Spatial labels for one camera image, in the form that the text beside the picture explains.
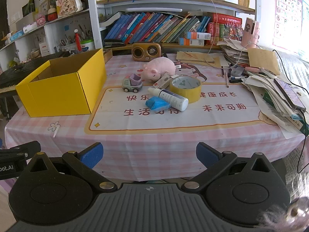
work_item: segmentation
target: keyboard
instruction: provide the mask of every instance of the keyboard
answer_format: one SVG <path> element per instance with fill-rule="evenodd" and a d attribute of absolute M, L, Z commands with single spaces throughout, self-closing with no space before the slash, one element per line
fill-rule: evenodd
<path fill-rule="evenodd" d="M 14 66 L 0 75 L 0 97 L 8 97 L 17 95 L 15 86 L 25 79 L 30 73 L 39 68 L 48 60 L 58 57 L 70 56 L 69 51 L 58 52 L 29 61 L 24 64 Z"/>

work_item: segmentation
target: wooden radio speaker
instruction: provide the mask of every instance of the wooden radio speaker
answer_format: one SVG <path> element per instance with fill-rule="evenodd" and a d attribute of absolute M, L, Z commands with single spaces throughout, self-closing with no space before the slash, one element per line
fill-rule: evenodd
<path fill-rule="evenodd" d="M 132 57 L 135 61 L 149 62 L 162 56 L 159 43 L 134 43 L 132 44 Z"/>

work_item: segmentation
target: cable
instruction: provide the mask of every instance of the cable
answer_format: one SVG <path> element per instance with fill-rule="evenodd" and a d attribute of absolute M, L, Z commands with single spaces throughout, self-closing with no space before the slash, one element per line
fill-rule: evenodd
<path fill-rule="evenodd" d="M 216 15 L 217 15 L 217 21 L 216 21 L 216 25 L 217 25 L 217 23 L 218 23 L 218 13 L 217 13 L 216 5 L 214 5 L 214 9 L 215 9 Z M 215 27 L 215 29 L 216 29 L 216 30 L 215 30 L 214 37 L 215 37 L 216 34 L 217 34 L 217 27 Z M 205 60 L 205 61 L 206 61 L 206 63 L 208 63 L 211 67 L 214 67 L 214 68 L 217 68 L 217 69 L 231 69 L 231 68 L 235 67 L 236 65 L 238 65 L 243 50 L 244 50 L 249 44 L 254 44 L 254 43 L 248 43 L 246 46 L 244 46 L 244 47 L 242 48 L 242 50 L 240 51 L 240 54 L 239 54 L 239 58 L 238 58 L 238 60 L 237 60 L 237 63 L 234 64 L 233 66 L 230 66 L 230 67 L 227 67 L 227 68 L 220 68 L 220 67 L 215 67 L 215 66 L 211 65 L 211 64 L 210 64 L 208 61 L 206 61 L 206 60 Z M 213 41 L 212 44 L 211 44 L 211 48 L 209 49 L 208 54 L 210 53 L 210 51 L 211 51 L 213 45 L 214 45 L 214 41 Z"/>
<path fill-rule="evenodd" d="M 291 84 L 293 84 L 293 85 L 295 85 L 295 86 L 297 86 L 297 87 L 300 87 L 300 88 L 304 89 L 304 90 L 308 93 L 308 95 L 309 95 L 309 92 L 307 91 L 306 88 L 304 88 L 304 87 L 302 87 L 302 86 L 300 86 L 300 85 L 294 84 L 294 83 L 289 79 L 288 74 L 287 74 L 286 71 L 285 71 L 285 68 L 284 68 L 284 65 L 283 65 L 283 62 L 282 62 L 282 59 L 281 59 L 279 53 L 278 53 L 276 50 L 273 50 L 273 52 L 274 52 L 274 51 L 277 53 L 278 57 L 280 58 L 280 61 L 281 61 L 281 63 L 282 63 L 282 67 L 283 67 L 283 70 L 284 70 L 284 72 L 285 72 L 286 78 L 290 81 Z M 308 163 L 307 165 L 305 165 L 305 166 L 302 168 L 302 170 L 299 171 L 299 163 L 300 163 L 300 159 L 302 158 L 302 153 L 303 153 L 303 151 L 304 151 L 304 149 L 305 149 L 306 136 L 307 136 L 307 122 L 306 122 L 305 114 L 304 114 L 302 111 L 300 111 L 300 112 L 302 113 L 302 116 L 303 116 L 304 122 L 305 122 L 305 139 L 304 139 L 304 145 L 302 146 L 302 151 L 301 151 L 301 153 L 300 153 L 300 156 L 299 156 L 299 159 L 298 159 L 298 162 L 297 162 L 297 173 L 298 173 L 298 174 L 300 174 L 300 173 L 309 165 L 309 163 Z"/>
<path fill-rule="evenodd" d="M 304 90 L 308 93 L 308 95 L 309 95 L 309 92 L 307 91 L 306 88 L 304 88 L 304 87 L 302 87 L 302 86 L 300 86 L 300 85 L 294 84 L 294 83 L 288 78 L 288 75 L 287 75 L 287 73 L 286 73 L 286 71 L 285 71 L 285 68 L 284 68 L 284 65 L 283 65 L 283 62 L 282 62 L 282 59 L 281 59 L 279 53 L 278 53 L 276 50 L 273 50 L 273 52 L 274 52 L 274 51 L 277 53 L 278 57 L 280 58 L 280 61 L 281 61 L 281 63 L 282 63 L 282 67 L 283 67 L 283 69 L 284 69 L 286 78 L 290 81 L 291 84 L 296 85 L 297 87 L 300 87 L 300 88 L 304 89 Z"/>

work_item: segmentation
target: phone screen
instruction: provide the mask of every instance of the phone screen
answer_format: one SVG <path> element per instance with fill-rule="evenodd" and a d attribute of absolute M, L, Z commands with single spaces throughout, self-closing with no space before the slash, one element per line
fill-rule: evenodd
<path fill-rule="evenodd" d="M 292 89 L 290 84 L 288 84 L 288 83 L 286 83 L 286 82 L 284 82 L 282 80 L 279 80 L 279 79 L 274 79 L 274 81 L 278 85 L 278 87 L 282 91 L 282 93 L 286 94 L 285 97 L 286 96 L 289 97 L 289 99 L 291 100 L 292 104 L 294 104 L 295 107 L 297 107 L 299 109 L 306 110 L 306 108 L 303 105 L 302 101 L 300 101 L 299 97 L 294 92 L 294 90 Z"/>

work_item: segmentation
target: blue gripper pad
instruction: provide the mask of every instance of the blue gripper pad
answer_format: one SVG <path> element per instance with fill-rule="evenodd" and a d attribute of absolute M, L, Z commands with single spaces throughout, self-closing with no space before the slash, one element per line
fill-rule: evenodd
<path fill-rule="evenodd" d="M 103 158 L 103 153 L 103 145 L 100 142 L 96 142 L 78 153 L 77 158 L 92 169 Z"/>
<path fill-rule="evenodd" d="M 196 157 L 205 167 L 209 168 L 222 158 L 222 153 L 200 142 L 196 146 Z"/>

